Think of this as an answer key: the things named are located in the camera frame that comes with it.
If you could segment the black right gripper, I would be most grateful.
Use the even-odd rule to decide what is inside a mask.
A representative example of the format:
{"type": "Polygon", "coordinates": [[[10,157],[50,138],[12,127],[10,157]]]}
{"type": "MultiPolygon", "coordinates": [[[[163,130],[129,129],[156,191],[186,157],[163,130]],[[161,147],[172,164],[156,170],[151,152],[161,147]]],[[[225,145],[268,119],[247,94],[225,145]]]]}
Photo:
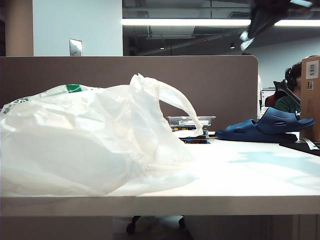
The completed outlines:
{"type": "Polygon", "coordinates": [[[304,13],[314,5],[312,0],[250,0],[249,3],[255,10],[251,12],[250,25],[240,35],[241,50],[246,50],[258,34],[278,22],[277,14],[304,13]]]}

